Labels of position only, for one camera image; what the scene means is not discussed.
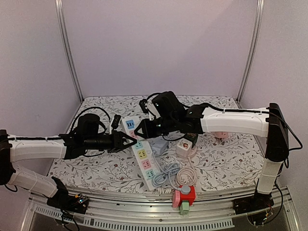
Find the power strip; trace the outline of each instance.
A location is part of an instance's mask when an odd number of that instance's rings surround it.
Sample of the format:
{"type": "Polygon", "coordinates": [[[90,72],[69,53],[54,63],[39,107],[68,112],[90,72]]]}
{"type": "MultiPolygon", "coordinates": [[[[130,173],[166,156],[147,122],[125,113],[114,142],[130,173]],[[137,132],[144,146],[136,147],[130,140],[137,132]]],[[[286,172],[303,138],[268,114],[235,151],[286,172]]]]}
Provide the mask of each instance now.
{"type": "Polygon", "coordinates": [[[143,138],[137,137],[134,133],[134,129],[139,125],[140,121],[139,116],[128,116],[122,118],[121,124],[126,134],[138,139],[138,142],[131,146],[131,149],[138,163],[144,184],[150,191],[153,191],[156,187],[152,184],[152,178],[161,171],[154,160],[155,157],[149,142],[142,140],[143,138]]]}

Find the patterned table surface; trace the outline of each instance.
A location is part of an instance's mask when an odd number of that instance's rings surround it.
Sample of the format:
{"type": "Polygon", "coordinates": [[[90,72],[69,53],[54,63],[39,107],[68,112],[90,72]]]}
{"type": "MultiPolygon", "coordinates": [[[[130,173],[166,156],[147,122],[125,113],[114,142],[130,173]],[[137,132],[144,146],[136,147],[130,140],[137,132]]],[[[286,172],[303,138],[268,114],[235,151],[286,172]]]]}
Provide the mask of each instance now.
{"type": "MultiPolygon", "coordinates": [[[[104,108],[110,116],[142,116],[138,103],[143,96],[112,96],[89,97],[83,102],[79,112],[91,106],[104,108]]],[[[232,97],[218,96],[178,96],[186,104],[200,104],[208,102],[217,107],[237,108],[232,97]]],[[[108,125],[108,119],[103,112],[97,109],[88,111],[98,114],[101,120],[108,125]]],[[[172,142],[169,149],[158,158],[162,167],[178,162],[180,166],[187,165],[187,160],[177,157],[175,146],[172,142]]],[[[258,178],[263,156],[260,148],[252,135],[229,133],[229,137],[218,141],[212,134],[199,135],[197,142],[197,155],[192,159],[197,171],[198,180],[196,191],[216,191],[231,189],[255,184],[258,178]]],[[[97,151],[88,151],[87,155],[98,154],[97,151]]],[[[50,176],[55,176],[64,184],[87,188],[90,190],[126,192],[126,193],[153,193],[147,192],[138,174],[130,148],[108,154],[107,152],[97,157],[79,157],[73,160],[55,159],[49,171],[50,176]]]]}

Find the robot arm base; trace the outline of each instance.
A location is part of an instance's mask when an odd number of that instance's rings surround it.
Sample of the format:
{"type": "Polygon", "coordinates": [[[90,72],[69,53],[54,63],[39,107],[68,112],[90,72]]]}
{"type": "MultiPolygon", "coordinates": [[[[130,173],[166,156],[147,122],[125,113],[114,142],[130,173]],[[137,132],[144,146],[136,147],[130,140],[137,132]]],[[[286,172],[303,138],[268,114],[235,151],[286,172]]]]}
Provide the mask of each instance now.
{"type": "Polygon", "coordinates": [[[255,192],[254,195],[248,197],[242,197],[233,200],[233,209],[235,214],[249,213],[261,209],[274,206],[273,198],[270,194],[261,194],[255,192]]]}
{"type": "Polygon", "coordinates": [[[52,177],[52,179],[57,184],[58,191],[53,197],[48,198],[47,205],[70,212],[86,214],[89,198],[82,194],[69,195],[66,187],[58,178],[52,177]]]}

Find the white wall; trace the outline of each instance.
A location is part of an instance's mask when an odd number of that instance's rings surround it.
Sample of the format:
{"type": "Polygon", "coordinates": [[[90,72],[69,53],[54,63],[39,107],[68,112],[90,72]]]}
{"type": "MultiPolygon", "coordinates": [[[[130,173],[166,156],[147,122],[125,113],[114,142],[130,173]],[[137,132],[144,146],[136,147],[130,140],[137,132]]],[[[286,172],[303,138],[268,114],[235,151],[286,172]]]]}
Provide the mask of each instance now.
{"type": "MultiPolygon", "coordinates": [[[[21,136],[64,132],[78,108],[52,0],[0,1],[0,128],[21,136]]],[[[51,160],[22,164],[46,174],[51,160]]],[[[0,230],[20,228],[28,192],[0,187],[0,230]]]]}
{"type": "MultiPolygon", "coordinates": [[[[306,0],[265,1],[262,26],[243,107],[280,105],[304,144],[290,152],[282,183],[289,186],[303,230],[308,227],[308,4],[306,0]]],[[[290,147],[298,146],[291,139],[290,147]]]]}
{"type": "Polygon", "coordinates": [[[236,96],[257,0],[66,0],[64,13],[87,96],[236,96]]]}

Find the black cable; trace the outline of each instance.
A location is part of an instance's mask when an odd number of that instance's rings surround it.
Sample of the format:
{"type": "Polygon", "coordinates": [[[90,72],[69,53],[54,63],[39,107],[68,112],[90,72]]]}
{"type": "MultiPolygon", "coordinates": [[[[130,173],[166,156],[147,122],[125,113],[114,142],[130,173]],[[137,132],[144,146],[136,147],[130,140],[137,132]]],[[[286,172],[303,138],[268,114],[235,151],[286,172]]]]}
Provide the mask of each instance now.
{"type": "Polygon", "coordinates": [[[184,138],[184,136],[185,136],[185,135],[183,135],[183,136],[181,136],[181,137],[178,137],[178,138],[176,138],[176,139],[174,139],[174,140],[167,140],[164,136],[162,136],[162,137],[163,137],[163,139],[166,140],[166,141],[173,142],[173,141],[179,141],[180,139],[184,138]]]}
{"type": "Polygon", "coordinates": [[[11,192],[14,192],[14,193],[18,192],[18,188],[16,187],[16,185],[14,185],[15,190],[10,189],[6,184],[5,184],[4,186],[6,187],[7,190],[9,190],[9,191],[11,191],[11,192]]]}
{"type": "MultiPolygon", "coordinates": [[[[153,94],[151,94],[151,95],[149,95],[147,98],[146,98],[146,101],[148,102],[148,100],[151,98],[151,97],[153,97],[153,96],[155,96],[155,95],[159,95],[160,93],[159,92],[156,92],[156,93],[153,93],[153,94]]],[[[148,112],[154,117],[154,119],[156,119],[156,116],[154,115],[154,113],[153,112],[151,112],[151,110],[148,108],[148,112]]]]}
{"type": "Polygon", "coordinates": [[[71,220],[74,222],[74,224],[75,224],[76,227],[77,227],[77,231],[80,231],[79,225],[77,224],[77,222],[76,222],[76,220],[74,219],[74,217],[73,217],[68,211],[66,211],[65,209],[60,208],[60,211],[62,212],[61,219],[62,219],[62,225],[63,225],[63,227],[66,228],[66,229],[69,230],[69,231],[74,231],[74,230],[71,230],[71,229],[67,228],[66,225],[64,225],[64,214],[65,214],[66,217],[69,217],[69,219],[71,219],[71,220]]]}
{"type": "Polygon", "coordinates": [[[99,134],[100,134],[100,135],[105,134],[105,132],[107,131],[107,128],[106,128],[105,124],[104,124],[102,121],[99,121],[99,122],[98,122],[98,125],[101,126],[101,127],[104,129],[104,131],[102,131],[102,132],[99,133],[99,134]]]}
{"type": "Polygon", "coordinates": [[[277,214],[273,217],[273,219],[269,220],[269,221],[265,221],[264,224],[268,224],[270,222],[272,222],[273,220],[275,220],[275,218],[280,214],[281,210],[282,210],[282,207],[283,207],[283,193],[281,191],[281,189],[279,188],[278,184],[277,184],[277,180],[275,181],[275,186],[276,188],[278,189],[278,191],[280,192],[280,195],[281,195],[281,205],[280,205],[280,208],[279,208],[279,211],[277,212],[277,214]]]}
{"type": "Polygon", "coordinates": [[[270,115],[272,115],[272,116],[275,116],[275,117],[277,117],[281,122],[283,122],[284,125],[287,127],[287,129],[288,129],[288,130],[290,131],[290,133],[292,134],[292,136],[293,136],[293,137],[296,139],[296,141],[298,142],[299,147],[291,148],[291,149],[289,149],[289,152],[290,152],[290,151],[293,151],[293,150],[300,150],[300,149],[303,148],[302,142],[301,142],[300,139],[295,135],[295,133],[292,131],[292,129],[291,129],[290,126],[285,122],[284,119],[282,119],[280,116],[278,116],[278,115],[276,115],[276,114],[274,114],[274,113],[272,113],[272,112],[265,112],[265,113],[266,113],[266,114],[270,114],[270,115]]]}
{"type": "Polygon", "coordinates": [[[73,123],[72,123],[72,126],[71,126],[71,129],[70,129],[69,133],[72,132],[72,130],[73,130],[73,128],[74,128],[74,126],[75,126],[75,123],[76,123],[76,121],[78,120],[78,118],[79,118],[84,112],[86,112],[86,111],[88,111],[88,110],[90,110],[90,109],[100,109],[100,110],[102,110],[102,111],[105,113],[105,115],[108,117],[109,122],[111,121],[111,118],[110,118],[109,114],[108,114],[103,108],[101,108],[101,107],[88,107],[88,108],[82,110],[82,111],[76,116],[76,118],[74,119],[74,121],[73,121],[73,123]]]}
{"type": "Polygon", "coordinates": [[[285,166],[286,168],[289,168],[289,158],[288,158],[288,157],[287,157],[286,160],[284,160],[284,166],[285,166]]]}
{"type": "Polygon", "coordinates": [[[65,217],[71,219],[71,220],[75,223],[75,225],[76,225],[76,227],[77,227],[77,231],[80,231],[79,225],[77,224],[77,222],[76,222],[76,220],[73,218],[73,216],[72,216],[69,212],[67,212],[66,210],[64,210],[64,209],[61,209],[61,212],[62,212],[61,219],[62,219],[62,225],[63,225],[63,227],[66,228],[66,229],[69,230],[69,231],[74,231],[74,230],[69,229],[66,225],[64,225],[64,216],[65,216],[65,217]]]}
{"type": "Polygon", "coordinates": [[[170,112],[170,114],[169,114],[170,118],[171,118],[176,124],[181,125],[181,123],[180,123],[179,121],[177,121],[177,120],[173,117],[173,114],[172,114],[173,112],[174,112],[174,111],[170,112]]]}
{"type": "Polygon", "coordinates": [[[190,108],[190,106],[187,106],[187,105],[185,105],[183,103],[181,103],[181,104],[183,105],[183,107],[190,108]]]}
{"type": "Polygon", "coordinates": [[[149,95],[149,96],[146,98],[146,100],[148,101],[151,97],[153,97],[153,96],[155,96],[155,95],[159,95],[159,94],[160,94],[160,92],[153,93],[153,94],[149,95]]]}
{"type": "Polygon", "coordinates": [[[86,155],[88,151],[86,151],[86,153],[83,155],[84,157],[95,157],[95,156],[99,156],[99,155],[102,155],[105,153],[105,150],[103,150],[102,153],[99,153],[99,154],[95,154],[95,155],[86,155]]]}
{"type": "Polygon", "coordinates": [[[290,126],[285,122],[284,119],[282,119],[280,116],[272,113],[272,112],[265,112],[265,111],[257,111],[257,110],[247,110],[247,109],[222,109],[222,108],[218,108],[218,107],[215,107],[209,103],[202,103],[201,106],[209,106],[210,108],[214,109],[214,110],[217,110],[217,111],[220,111],[220,112],[250,112],[250,113],[264,113],[264,114],[269,114],[269,115],[272,115],[272,116],[275,116],[276,118],[278,118],[286,127],[287,129],[290,131],[290,133],[292,134],[292,136],[296,139],[296,141],[298,142],[299,144],[299,147],[295,147],[295,148],[291,148],[289,149],[289,151],[293,151],[293,150],[300,150],[303,148],[303,144],[302,142],[300,141],[300,139],[295,135],[295,133],[292,131],[292,129],[290,128],[290,126]]]}
{"type": "Polygon", "coordinates": [[[15,137],[18,141],[55,141],[62,140],[61,137],[15,137]]]}
{"type": "Polygon", "coordinates": [[[0,141],[0,144],[4,143],[6,141],[13,141],[13,140],[15,140],[15,138],[8,138],[8,139],[0,141]]]}

